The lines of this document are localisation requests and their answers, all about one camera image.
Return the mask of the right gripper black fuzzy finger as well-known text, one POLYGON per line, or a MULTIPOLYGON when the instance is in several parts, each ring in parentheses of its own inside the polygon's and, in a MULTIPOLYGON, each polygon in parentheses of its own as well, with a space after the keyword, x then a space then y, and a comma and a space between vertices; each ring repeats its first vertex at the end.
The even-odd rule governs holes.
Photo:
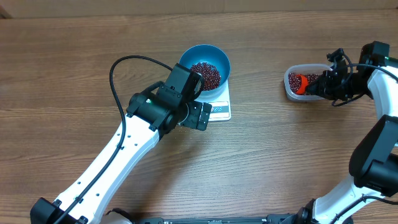
POLYGON ((310 96, 325 97, 325 87, 319 83, 313 83, 306 87, 306 94, 310 96))
POLYGON ((324 89, 325 81, 325 75, 312 76, 306 89, 324 89))

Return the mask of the red scoop blue handle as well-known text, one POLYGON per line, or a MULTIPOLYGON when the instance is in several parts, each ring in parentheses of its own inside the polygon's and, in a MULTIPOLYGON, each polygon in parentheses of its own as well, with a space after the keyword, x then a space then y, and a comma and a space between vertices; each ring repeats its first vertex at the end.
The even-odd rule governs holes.
POLYGON ((300 87, 295 92, 295 94, 296 95, 304 95, 306 92, 306 87, 308 86, 308 79, 306 76, 301 75, 301 74, 297 74, 296 77, 300 79, 300 87))

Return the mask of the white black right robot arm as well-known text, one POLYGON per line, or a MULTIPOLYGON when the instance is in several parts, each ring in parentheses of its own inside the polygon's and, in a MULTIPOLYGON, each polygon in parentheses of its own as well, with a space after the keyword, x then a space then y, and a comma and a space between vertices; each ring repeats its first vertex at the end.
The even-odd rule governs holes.
POLYGON ((311 200, 284 223, 352 223, 352 216, 397 193, 397 59, 366 53, 359 63, 336 65, 311 86, 318 96, 344 103, 368 95, 378 122, 354 150, 349 176, 323 197, 311 200))

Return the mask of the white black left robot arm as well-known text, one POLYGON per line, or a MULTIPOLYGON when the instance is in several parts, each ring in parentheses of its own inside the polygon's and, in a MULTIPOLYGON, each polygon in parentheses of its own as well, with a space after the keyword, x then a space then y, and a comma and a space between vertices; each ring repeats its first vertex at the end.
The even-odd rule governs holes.
POLYGON ((104 149, 53 202, 38 199, 31 223, 129 223, 122 213, 105 214, 136 164, 176 126, 204 131, 212 105, 197 101, 192 87, 174 91, 157 82, 132 96, 122 121, 104 149))

